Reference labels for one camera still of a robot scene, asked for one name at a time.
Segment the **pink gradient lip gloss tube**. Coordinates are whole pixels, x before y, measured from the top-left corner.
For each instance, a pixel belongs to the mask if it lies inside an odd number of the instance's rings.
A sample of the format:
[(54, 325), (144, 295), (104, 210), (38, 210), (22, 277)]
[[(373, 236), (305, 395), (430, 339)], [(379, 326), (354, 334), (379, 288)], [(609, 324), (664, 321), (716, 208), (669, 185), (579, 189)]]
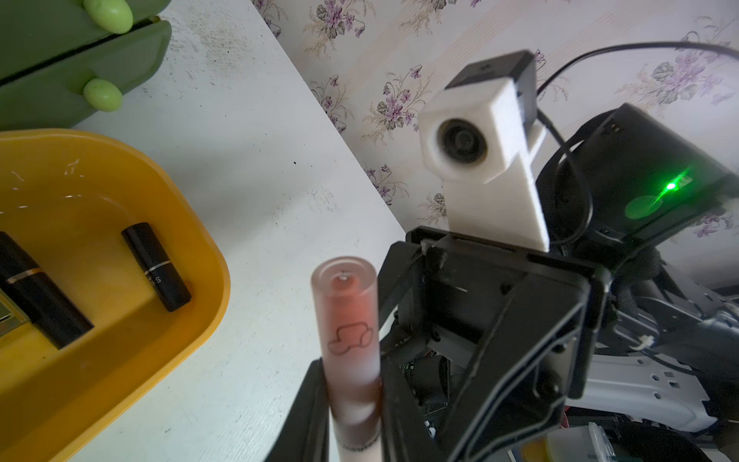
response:
[(352, 256), (312, 274), (321, 359), (342, 461), (380, 461), (382, 383), (375, 268)]

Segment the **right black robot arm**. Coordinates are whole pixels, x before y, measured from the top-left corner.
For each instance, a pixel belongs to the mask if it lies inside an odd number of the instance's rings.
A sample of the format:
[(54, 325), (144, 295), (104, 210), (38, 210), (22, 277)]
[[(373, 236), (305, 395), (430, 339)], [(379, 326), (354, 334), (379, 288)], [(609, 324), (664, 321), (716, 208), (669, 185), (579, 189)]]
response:
[(702, 434), (738, 400), (738, 307), (658, 253), (718, 224), (735, 174), (630, 105), (573, 137), (577, 168), (538, 188), (573, 242), (545, 253), (420, 226), (379, 276), (392, 461), (485, 461), (558, 428), (568, 406), (637, 434)]

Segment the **black lipstick gold band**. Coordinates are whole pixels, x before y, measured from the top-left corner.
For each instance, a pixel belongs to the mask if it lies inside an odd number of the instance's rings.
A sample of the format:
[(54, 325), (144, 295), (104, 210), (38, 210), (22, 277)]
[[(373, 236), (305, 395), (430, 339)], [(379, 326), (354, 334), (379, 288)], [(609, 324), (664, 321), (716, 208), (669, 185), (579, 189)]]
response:
[(94, 328), (40, 264), (5, 232), (1, 233), (1, 287), (58, 350)]

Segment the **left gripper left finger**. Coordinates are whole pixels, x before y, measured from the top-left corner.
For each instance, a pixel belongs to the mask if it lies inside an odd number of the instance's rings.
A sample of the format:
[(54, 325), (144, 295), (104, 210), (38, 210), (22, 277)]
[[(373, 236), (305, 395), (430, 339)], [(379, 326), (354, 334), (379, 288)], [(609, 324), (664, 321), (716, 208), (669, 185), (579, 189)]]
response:
[(267, 462), (327, 462), (329, 403), (323, 362), (311, 363)]

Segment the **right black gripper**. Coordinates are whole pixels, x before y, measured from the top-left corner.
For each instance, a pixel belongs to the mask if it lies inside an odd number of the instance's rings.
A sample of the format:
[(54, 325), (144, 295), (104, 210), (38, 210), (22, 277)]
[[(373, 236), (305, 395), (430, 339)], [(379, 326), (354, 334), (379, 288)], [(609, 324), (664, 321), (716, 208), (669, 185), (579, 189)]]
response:
[(390, 246), (379, 316), (443, 461), (558, 429), (583, 395), (611, 284), (599, 264), (425, 226)]

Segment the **short black lipstick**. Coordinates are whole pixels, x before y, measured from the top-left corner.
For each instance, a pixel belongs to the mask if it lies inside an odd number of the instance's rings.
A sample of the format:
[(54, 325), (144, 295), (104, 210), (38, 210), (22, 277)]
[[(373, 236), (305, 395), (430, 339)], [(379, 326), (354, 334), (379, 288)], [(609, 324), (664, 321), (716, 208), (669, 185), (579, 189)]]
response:
[(133, 224), (123, 229), (121, 236), (167, 312), (192, 300), (190, 290), (149, 223)]

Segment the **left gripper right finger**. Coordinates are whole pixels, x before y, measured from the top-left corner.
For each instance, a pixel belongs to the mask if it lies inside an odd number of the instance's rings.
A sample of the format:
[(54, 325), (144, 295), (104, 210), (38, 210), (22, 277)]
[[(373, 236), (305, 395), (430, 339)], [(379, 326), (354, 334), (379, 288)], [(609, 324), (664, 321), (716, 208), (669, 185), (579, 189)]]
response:
[(383, 460), (443, 461), (442, 452), (425, 427), (425, 420), (400, 367), (390, 358), (384, 358), (381, 377)]

